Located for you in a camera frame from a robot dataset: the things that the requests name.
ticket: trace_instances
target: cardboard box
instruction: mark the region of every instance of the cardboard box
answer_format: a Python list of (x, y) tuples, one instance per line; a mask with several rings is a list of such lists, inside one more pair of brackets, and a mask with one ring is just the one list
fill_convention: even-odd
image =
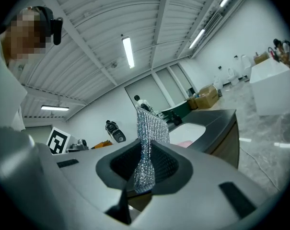
[(200, 97), (196, 98), (196, 103), (199, 109), (210, 108), (219, 99), (217, 90), (213, 85), (208, 85), (202, 88), (199, 95)]
[(197, 105), (197, 102), (196, 102), (196, 98), (194, 96), (189, 97), (187, 99), (187, 103), (188, 103), (189, 109), (191, 109), (191, 110), (195, 110), (195, 109), (198, 108), (198, 105)]
[(263, 62), (264, 60), (267, 60), (268, 58), (269, 58), (268, 53), (265, 52), (259, 56), (255, 56), (254, 61), (255, 61), (255, 64), (257, 65), (257, 64)]

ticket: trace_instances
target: orange object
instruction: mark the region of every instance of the orange object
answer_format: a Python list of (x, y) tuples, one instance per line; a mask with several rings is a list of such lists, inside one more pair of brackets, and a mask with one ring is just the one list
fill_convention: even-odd
[(93, 148), (96, 149), (96, 148), (103, 148), (103, 147), (107, 147), (107, 146), (111, 146), (113, 143), (110, 142), (109, 140), (107, 141), (103, 141), (103, 142), (100, 142), (99, 144), (95, 145)]

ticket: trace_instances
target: silver glittery fabric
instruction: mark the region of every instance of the silver glittery fabric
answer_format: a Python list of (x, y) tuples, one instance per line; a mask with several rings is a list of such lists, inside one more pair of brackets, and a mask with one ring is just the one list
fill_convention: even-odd
[(142, 108), (137, 108), (137, 129), (141, 142), (141, 158), (135, 169), (134, 190), (141, 194), (155, 185), (154, 168), (150, 160), (151, 141), (169, 143), (169, 130), (164, 120)]

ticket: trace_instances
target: ceiling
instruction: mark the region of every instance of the ceiling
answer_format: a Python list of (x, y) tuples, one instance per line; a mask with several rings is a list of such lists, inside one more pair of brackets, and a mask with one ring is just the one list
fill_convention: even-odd
[[(63, 17), (62, 42), (50, 45), (31, 64), (16, 63), (13, 73), (28, 90), (26, 119), (69, 119), (116, 86), (178, 58), (191, 56), (193, 39), (221, 0), (24, 0), (47, 6)], [(121, 39), (131, 38), (135, 67), (130, 69)], [(41, 105), (70, 107), (43, 111)]]

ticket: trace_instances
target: white cable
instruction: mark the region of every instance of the white cable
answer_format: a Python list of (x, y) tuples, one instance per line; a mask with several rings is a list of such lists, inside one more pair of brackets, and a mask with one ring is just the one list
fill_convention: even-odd
[(273, 182), (273, 180), (268, 176), (268, 174), (262, 169), (262, 167), (260, 166), (260, 164), (258, 163), (258, 161), (255, 159), (254, 156), (252, 156), (251, 154), (249, 154), (248, 152), (246, 152), (243, 148), (240, 147), (240, 149), (242, 149), (245, 153), (247, 153), (250, 157), (252, 157), (255, 162), (257, 163), (257, 165), (259, 166), (260, 170), (267, 176), (267, 178), (270, 180), (270, 182), (274, 185), (274, 187), (281, 192), (281, 190), (276, 186), (276, 184)]

